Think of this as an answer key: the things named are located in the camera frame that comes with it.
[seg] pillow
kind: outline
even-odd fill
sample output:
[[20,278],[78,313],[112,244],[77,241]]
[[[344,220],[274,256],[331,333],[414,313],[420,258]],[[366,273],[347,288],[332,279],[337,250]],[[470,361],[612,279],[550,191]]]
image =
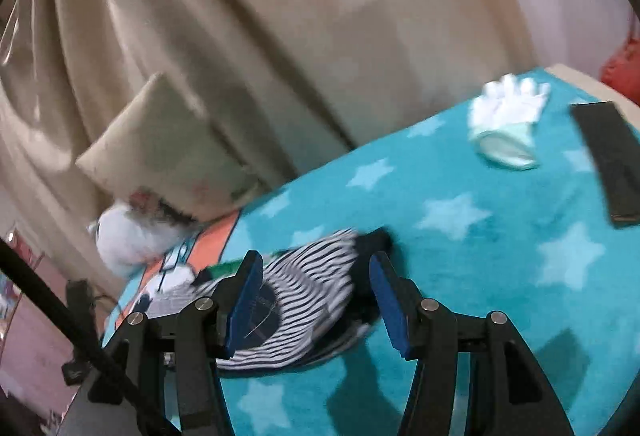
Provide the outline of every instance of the pillow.
[[105,266],[128,278],[137,269],[155,262],[191,235],[197,224],[169,223],[141,216],[129,205],[116,202],[90,227]]
[[159,206],[201,221],[265,190],[162,74],[147,81],[76,165],[116,198],[138,204],[140,196],[153,196]]

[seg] glove cuff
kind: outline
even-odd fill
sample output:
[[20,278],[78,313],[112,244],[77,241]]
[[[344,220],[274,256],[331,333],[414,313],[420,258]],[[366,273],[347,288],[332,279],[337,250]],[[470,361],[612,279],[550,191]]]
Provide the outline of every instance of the glove cuff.
[[496,129],[473,127],[469,141],[490,161],[516,170],[536,167],[531,124],[507,124]]

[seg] beige pillow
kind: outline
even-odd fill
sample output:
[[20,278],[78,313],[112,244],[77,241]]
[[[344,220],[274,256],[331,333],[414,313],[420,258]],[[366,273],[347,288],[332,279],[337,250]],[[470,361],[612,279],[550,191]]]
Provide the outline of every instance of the beige pillow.
[[264,192],[162,74],[147,81],[76,165],[117,198],[155,194],[201,221]]

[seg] turquoise blanket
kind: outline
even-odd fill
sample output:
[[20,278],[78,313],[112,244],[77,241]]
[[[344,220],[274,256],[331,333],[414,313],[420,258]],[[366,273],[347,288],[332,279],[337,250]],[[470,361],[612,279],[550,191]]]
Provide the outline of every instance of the turquoise blanket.
[[[488,164],[467,141],[468,103],[365,145],[247,207],[222,260],[340,228],[386,226],[406,273],[450,310],[499,309],[522,333],[578,436],[607,422],[640,368],[640,230],[615,230],[568,105],[594,98],[543,70],[551,96],[534,132],[540,167]],[[120,303],[136,289],[132,280]],[[365,343],[307,371],[223,380],[236,434],[395,434],[415,363],[379,323]],[[468,358],[452,434],[462,434]],[[167,414],[177,422],[175,389]]]

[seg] dark rectangular object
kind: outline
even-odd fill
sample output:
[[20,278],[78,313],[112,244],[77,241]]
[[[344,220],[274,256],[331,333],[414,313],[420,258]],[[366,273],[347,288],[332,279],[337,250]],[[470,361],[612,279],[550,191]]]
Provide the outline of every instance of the dark rectangular object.
[[640,144],[613,102],[574,104],[614,226],[640,223]]
[[[87,280],[69,281],[66,283],[66,306],[85,333],[98,343],[95,331],[94,293]],[[77,386],[89,374],[89,358],[80,348],[74,346],[74,358],[62,365],[65,384]]]

